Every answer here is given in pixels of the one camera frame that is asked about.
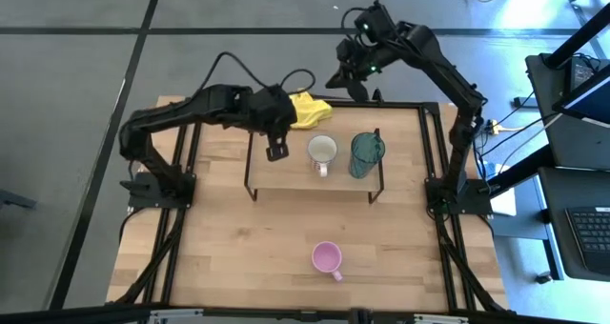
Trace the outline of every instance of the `keyboard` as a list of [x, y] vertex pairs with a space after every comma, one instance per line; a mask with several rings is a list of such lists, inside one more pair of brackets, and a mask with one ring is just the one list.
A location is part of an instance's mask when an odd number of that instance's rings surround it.
[[591, 272], [610, 274], [610, 208], [567, 209], [580, 257]]

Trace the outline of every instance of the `mug handle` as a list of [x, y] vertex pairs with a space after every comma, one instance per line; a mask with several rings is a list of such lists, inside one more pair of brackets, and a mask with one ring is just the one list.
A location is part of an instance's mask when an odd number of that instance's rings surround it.
[[326, 165], [326, 163], [320, 163], [320, 176], [328, 176], [328, 166]]
[[343, 275], [341, 275], [341, 273], [339, 271], [334, 271], [333, 272], [333, 276], [335, 277], [336, 281], [341, 281], [343, 280]]

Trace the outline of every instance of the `pink cup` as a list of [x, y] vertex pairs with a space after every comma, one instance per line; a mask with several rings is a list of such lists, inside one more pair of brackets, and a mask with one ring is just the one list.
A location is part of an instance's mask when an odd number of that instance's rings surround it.
[[314, 267], [323, 273], [331, 273], [336, 281], [343, 279], [338, 270], [342, 259], [341, 249], [333, 242], [318, 243], [312, 253]]

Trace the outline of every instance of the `yellow cloth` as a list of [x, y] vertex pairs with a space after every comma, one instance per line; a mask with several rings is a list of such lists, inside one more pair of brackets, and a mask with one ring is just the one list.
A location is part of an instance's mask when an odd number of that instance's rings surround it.
[[330, 118], [333, 108], [324, 100], [314, 100], [306, 91], [290, 95], [296, 109], [296, 123], [293, 129], [311, 129], [317, 126], [319, 120]]

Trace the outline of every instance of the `white mug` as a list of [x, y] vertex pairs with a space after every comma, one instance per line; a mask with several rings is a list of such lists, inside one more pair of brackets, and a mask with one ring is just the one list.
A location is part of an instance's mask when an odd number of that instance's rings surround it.
[[328, 167], [336, 157], [336, 142], [327, 135], [318, 135], [309, 141], [307, 153], [312, 166], [321, 177], [328, 175]]

